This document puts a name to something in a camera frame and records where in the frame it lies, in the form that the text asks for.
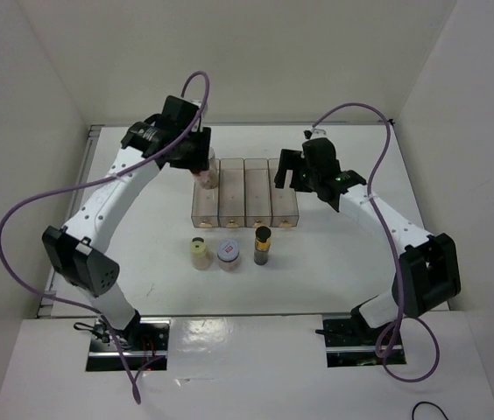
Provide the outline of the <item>tall silver-lid blue-label spice jar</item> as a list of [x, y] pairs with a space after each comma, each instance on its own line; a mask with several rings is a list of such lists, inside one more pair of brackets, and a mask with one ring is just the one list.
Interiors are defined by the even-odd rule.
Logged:
[[204, 189], [211, 190], [218, 187], [218, 162], [215, 157], [215, 151], [212, 147], [209, 148], [208, 169], [202, 173], [201, 178], [201, 185]]

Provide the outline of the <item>pink-lid spice jar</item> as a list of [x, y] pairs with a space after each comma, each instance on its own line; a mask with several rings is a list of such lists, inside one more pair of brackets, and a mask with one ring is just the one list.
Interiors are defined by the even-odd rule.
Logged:
[[194, 182], [200, 188], [211, 190], [217, 187], [218, 177], [212, 170], [192, 171]]

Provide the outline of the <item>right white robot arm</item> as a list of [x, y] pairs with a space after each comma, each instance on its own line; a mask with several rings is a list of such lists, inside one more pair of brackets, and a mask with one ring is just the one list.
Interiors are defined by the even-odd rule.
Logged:
[[371, 189], [356, 171], [341, 169], [335, 146], [326, 137], [307, 140], [301, 150], [283, 149], [274, 185], [301, 193], [315, 193], [379, 240], [396, 257], [396, 272], [389, 291], [351, 311], [350, 333], [361, 344], [371, 343], [381, 327], [399, 315], [418, 318], [461, 292], [456, 245], [447, 234], [432, 234], [418, 227]]

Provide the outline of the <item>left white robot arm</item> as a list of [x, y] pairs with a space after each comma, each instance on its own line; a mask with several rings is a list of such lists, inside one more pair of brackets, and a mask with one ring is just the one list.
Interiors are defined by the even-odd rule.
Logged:
[[48, 227], [42, 235], [54, 270], [109, 321], [109, 338], [121, 349], [138, 344], [141, 328], [138, 311], [116, 283], [120, 266], [107, 255], [110, 240], [165, 165], [192, 172], [208, 169], [211, 130], [202, 126], [203, 113], [200, 101], [167, 96], [160, 113], [128, 128], [107, 183], [62, 227]]

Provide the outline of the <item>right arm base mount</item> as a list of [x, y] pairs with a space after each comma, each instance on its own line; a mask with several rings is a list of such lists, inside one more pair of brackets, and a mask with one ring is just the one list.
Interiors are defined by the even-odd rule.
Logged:
[[348, 314], [322, 317], [322, 326], [314, 331], [324, 340], [329, 368], [381, 366], [375, 345], [381, 329], [360, 330]]

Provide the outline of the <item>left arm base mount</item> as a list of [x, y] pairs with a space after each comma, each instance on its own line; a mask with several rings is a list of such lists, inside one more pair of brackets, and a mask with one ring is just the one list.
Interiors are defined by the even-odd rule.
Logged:
[[[166, 370], [170, 326], [169, 318], [144, 317], [141, 319], [137, 338], [118, 337], [123, 356], [131, 371]], [[94, 324], [75, 322], [73, 328], [90, 335], [87, 372], [124, 370], [114, 339], [102, 320], [96, 319]]]

